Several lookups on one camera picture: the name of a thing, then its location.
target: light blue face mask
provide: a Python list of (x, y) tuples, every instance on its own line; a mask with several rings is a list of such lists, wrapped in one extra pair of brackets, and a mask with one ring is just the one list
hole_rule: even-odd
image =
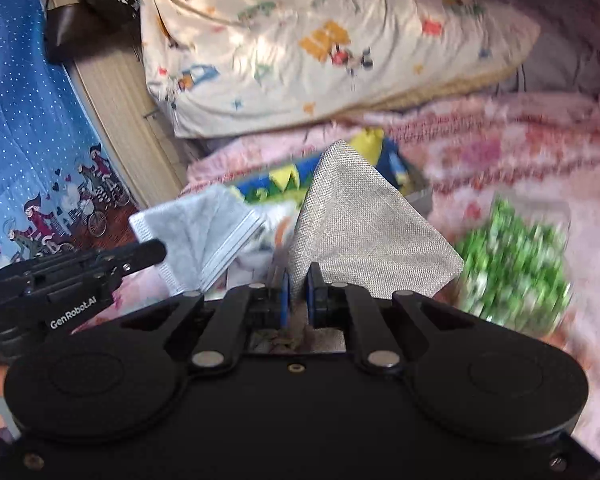
[(215, 185), (129, 218), (139, 241), (157, 238), (167, 257), (157, 266), (172, 295), (206, 292), (263, 219), (225, 186)]

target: black bag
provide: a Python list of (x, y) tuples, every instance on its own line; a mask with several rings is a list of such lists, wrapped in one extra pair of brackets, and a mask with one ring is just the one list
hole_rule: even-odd
[(50, 63), (63, 63), (92, 54), (103, 38), (133, 22), (139, 27), (139, 0), (78, 0), (76, 4), (49, 9), (45, 57)]

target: floral bedspread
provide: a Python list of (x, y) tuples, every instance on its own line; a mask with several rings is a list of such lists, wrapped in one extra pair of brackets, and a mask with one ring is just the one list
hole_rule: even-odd
[[(429, 177), (434, 189), (429, 221), (450, 240), (485, 219), (499, 187), (568, 202), (566, 256), (574, 298), (550, 342), (586, 370), (589, 401), (574, 436), (600, 459), (600, 100), (577, 94), (472, 96), (409, 114), (365, 114), (349, 121), (240, 138), (192, 164), (185, 192), (320, 150), (364, 125), (380, 124), (405, 158)], [(273, 135), (279, 142), (271, 142)], [(157, 274), (146, 269), (126, 279), (116, 303), (94, 322), (165, 296)]]

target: gray bedding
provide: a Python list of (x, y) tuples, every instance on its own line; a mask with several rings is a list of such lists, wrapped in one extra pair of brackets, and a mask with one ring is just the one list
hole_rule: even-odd
[(489, 88), (500, 92), (600, 93), (600, 0), (501, 0), (533, 17), (542, 32), (517, 72)]

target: gray cloth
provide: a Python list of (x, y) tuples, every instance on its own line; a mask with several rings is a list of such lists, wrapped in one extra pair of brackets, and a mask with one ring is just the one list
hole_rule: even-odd
[(600, 93), (600, 30), (593, 23), (599, 0), (500, 0), (541, 26), (527, 60), (490, 91)]
[(453, 247), (356, 150), (340, 140), (325, 150), (300, 211), (289, 252), (297, 298), (311, 262), (326, 282), (432, 296), (458, 276)]
[(209, 290), (262, 223), (220, 185), (129, 217), (138, 240), (157, 238), (166, 245), (167, 257), (157, 269), (171, 295)]

